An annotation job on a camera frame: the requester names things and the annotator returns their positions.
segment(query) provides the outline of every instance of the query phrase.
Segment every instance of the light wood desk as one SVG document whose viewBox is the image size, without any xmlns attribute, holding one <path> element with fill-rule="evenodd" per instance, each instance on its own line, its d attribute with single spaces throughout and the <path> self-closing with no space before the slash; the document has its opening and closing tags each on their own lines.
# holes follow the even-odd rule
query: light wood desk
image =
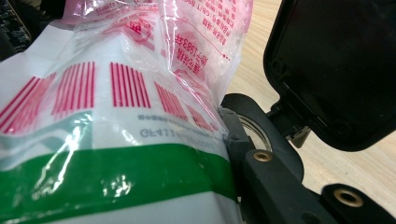
<svg viewBox="0 0 396 224">
<path fill-rule="evenodd" d="M 262 55 L 280 0 L 255 0 L 253 17 L 239 65 L 228 90 L 256 100 L 265 112 L 278 100 L 265 78 Z M 328 147 L 313 133 L 297 150 L 305 168 L 303 184 L 315 192 L 331 183 L 360 189 L 396 217 L 396 132 L 361 152 Z"/>
</svg>

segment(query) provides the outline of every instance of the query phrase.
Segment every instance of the green stripe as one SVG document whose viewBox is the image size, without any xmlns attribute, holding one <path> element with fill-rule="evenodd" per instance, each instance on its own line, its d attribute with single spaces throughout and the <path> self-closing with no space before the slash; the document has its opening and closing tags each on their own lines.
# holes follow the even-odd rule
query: green stripe
<svg viewBox="0 0 396 224">
<path fill-rule="evenodd" d="M 0 173 L 0 222 L 51 221 L 205 191 L 236 198 L 230 163 L 183 145 L 55 155 Z M 56 189 L 63 170 L 63 182 Z"/>
</svg>

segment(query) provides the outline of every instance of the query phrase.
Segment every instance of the black electronic device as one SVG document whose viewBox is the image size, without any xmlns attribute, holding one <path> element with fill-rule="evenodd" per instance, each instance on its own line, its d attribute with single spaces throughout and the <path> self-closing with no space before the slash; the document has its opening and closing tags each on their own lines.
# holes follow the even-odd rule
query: black electronic device
<svg viewBox="0 0 396 224">
<path fill-rule="evenodd" d="M 264 113 L 228 94 L 219 111 L 247 223 L 396 223 L 352 187 L 305 189 L 288 143 L 301 147 L 312 130 L 331 147 L 358 151 L 396 130 L 395 59 L 396 1 L 282 1 L 263 57 L 280 100 Z M 251 150 L 237 120 L 265 150 Z"/>
</svg>

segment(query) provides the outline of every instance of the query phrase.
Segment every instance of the black lid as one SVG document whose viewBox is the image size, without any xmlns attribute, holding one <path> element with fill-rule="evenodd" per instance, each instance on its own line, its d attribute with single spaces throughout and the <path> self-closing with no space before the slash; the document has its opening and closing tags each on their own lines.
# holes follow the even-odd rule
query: black lid
<svg viewBox="0 0 396 224">
<path fill-rule="evenodd" d="M 396 1 L 284 0 L 264 69 L 325 143 L 369 147 L 396 129 Z"/>
</svg>

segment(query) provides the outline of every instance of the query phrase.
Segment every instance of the clear plastic packaging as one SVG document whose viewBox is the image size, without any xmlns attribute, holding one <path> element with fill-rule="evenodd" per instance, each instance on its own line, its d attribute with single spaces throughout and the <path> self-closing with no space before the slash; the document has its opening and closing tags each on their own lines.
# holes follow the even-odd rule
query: clear plastic packaging
<svg viewBox="0 0 396 224">
<path fill-rule="evenodd" d="M 67 0 L 0 63 L 0 221 L 240 223 L 217 108 L 250 15 Z"/>
</svg>

